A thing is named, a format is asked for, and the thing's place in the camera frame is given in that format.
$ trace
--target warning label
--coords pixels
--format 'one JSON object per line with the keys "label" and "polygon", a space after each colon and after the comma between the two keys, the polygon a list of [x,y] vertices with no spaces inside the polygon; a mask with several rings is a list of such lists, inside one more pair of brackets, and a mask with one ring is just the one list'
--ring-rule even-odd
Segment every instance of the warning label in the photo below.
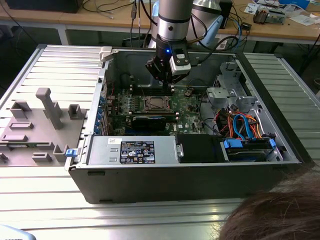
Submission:
{"label": "warning label", "polygon": [[155,164],[154,141],[122,141],[121,164]]}

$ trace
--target wooden table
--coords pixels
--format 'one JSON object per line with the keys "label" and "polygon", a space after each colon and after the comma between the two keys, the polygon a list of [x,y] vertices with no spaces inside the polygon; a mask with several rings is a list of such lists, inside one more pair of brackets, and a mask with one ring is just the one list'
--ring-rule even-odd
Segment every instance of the wooden table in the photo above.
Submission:
{"label": "wooden table", "polygon": [[[33,10],[12,10],[1,0],[5,9],[21,26],[53,28],[58,31],[61,44],[68,45],[67,30],[91,30],[102,32],[129,32],[131,26],[131,9],[132,5],[125,6],[113,11],[110,19],[99,13],[89,12],[85,9],[79,9],[78,13],[62,13],[50,11],[33,11]],[[96,0],[97,4],[112,3],[113,0]],[[250,0],[234,0],[237,13],[244,22],[252,24],[248,40],[265,41],[277,43],[298,43],[298,44],[314,44],[320,29],[317,25],[304,26],[290,19],[286,19],[284,24],[266,23],[264,25],[253,23],[253,15],[244,13],[245,5]],[[119,2],[102,7],[102,9],[112,9],[130,3],[129,0],[119,0]],[[86,7],[95,10],[94,1],[88,2]],[[320,11],[320,7],[310,5],[309,11]],[[146,33],[149,28],[150,21],[145,15],[141,7],[141,33]],[[0,25],[14,26],[16,25],[7,13],[0,7]],[[133,33],[138,32],[138,18],[134,21]],[[217,38],[235,35],[236,28],[232,21],[228,21],[225,29],[218,31]]]}
{"label": "wooden table", "polygon": [[[314,44],[320,29],[318,25],[312,24],[304,26],[289,18],[286,18],[284,24],[266,23],[257,24],[253,21],[253,14],[245,13],[246,5],[251,2],[249,0],[234,0],[235,9],[243,22],[251,24],[251,30],[248,35],[248,40],[251,41],[265,41],[275,43],[296,43],[296,44]],[[308,11],[320,11],[320,6],[310,4],[307,8]],[[228,21],[226,28],[221,29],[219,38],[225,38],[237,33],[236,28],[231,20]]]}

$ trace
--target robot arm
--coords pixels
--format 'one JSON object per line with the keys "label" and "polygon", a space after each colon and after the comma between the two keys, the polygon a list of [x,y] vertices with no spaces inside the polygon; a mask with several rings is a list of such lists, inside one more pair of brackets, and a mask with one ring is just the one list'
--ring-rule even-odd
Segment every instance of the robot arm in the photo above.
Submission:
{"label": "robot arm", "polygon": [[186,36],[192,6],[193,0],[159,1],[155,56],[146,68],[163,87],[182,80],[191,70]]}

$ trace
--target motherboard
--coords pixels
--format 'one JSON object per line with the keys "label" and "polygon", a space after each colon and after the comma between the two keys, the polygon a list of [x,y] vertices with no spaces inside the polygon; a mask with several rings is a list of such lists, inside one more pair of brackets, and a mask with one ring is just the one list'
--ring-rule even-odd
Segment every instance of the motherboard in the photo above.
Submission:
{"label": "motherboard", "polygon": [[174,136],[203,134],[199,116],[200,94],[185,88],[160,95],[141,88],[119,89],[107,97],[106,122],[112,136]]}

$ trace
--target sticker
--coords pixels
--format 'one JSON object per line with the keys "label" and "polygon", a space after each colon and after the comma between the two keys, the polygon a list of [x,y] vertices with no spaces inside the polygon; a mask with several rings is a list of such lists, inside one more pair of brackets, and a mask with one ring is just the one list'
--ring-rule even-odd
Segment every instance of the sticker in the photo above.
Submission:
{"label": "sticker", "polygon": [[121,164],[155,164],[154,141],[121,141]]}
{"label": "sticker", "polygon": [[109,138],[108,144],[121,144],[122,138]]}

